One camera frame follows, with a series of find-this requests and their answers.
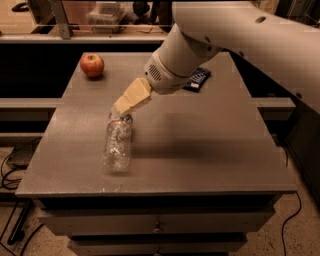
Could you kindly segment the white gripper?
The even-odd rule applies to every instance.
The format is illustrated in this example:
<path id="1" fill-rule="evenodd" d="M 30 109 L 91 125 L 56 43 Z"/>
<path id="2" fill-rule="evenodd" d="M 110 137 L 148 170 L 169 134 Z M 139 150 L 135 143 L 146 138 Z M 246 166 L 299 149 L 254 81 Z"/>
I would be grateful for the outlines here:
<path id="1" fill-rule="evenodd" d="M 160 95 L 180 90 L 192 68 L 175 57 L 153 54 L 144 67 L 145 78 L 136 78 L 112 106 L 113 116 L 125 116 L 150 99 L 152 89 Z"/>

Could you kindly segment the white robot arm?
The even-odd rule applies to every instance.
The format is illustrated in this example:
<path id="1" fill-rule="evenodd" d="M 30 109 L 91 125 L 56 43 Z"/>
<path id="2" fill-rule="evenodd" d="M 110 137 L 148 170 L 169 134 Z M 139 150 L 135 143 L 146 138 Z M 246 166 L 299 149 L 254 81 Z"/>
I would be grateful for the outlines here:
<path id="1" fill-rule="evenodd" d="M 181 89 L 198 66 L 227 49 L 320 112 L 320 30 L 266 13 L 248 1 L 175 2 L 162 45 L 114 103 L 125 115 L 152 92 Z"/>

